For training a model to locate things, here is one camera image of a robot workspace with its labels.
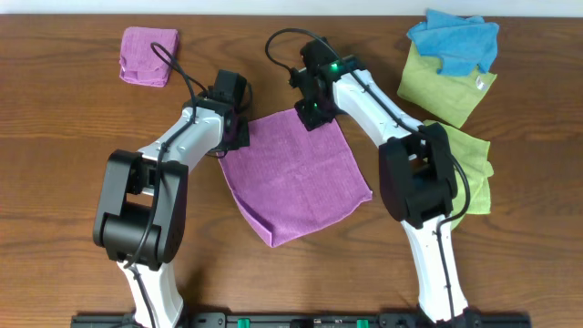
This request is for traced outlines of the purple microfiber cloth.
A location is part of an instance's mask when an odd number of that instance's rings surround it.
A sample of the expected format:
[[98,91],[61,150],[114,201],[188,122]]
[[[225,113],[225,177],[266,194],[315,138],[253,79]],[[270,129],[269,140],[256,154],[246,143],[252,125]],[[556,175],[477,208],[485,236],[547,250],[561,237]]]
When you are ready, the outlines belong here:
[[250,145],[220,165],[242,216],[268,246],[327,228],[372,199],[336,121],[309,131],[287,109],[249,130]]

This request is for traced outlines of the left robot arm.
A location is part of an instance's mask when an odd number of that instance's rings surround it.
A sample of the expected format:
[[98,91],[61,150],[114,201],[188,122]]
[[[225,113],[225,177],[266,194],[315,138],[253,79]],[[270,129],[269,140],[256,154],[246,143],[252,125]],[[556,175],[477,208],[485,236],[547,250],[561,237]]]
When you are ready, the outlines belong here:
[[250,144],[242,100],[251,87],[240,74],[221,70],[212,86],[186,102],[179,120],[135,152],[108,158],[93,242],[126,276],[133,313],[81,317],[74,327],[180,327],[187,324],[173,260],[186,222],[189,174],[212,152]]

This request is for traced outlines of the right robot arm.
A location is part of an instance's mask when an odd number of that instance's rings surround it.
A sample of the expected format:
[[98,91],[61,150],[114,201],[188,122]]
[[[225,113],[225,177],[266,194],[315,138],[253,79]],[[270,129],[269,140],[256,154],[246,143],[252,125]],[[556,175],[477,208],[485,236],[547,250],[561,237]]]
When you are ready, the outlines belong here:
[[355,56],[340,58],[325,39],[300,51],[304,67],[291,70],[302,92],[295,108],[315,129],[339,114],[350,116],[378,149],[380,193],[409,240],[419,282],[418,304],[438,327],[465,327],[469,307],[456,271],[451,241],[455,169],[448,136],[403,112]]

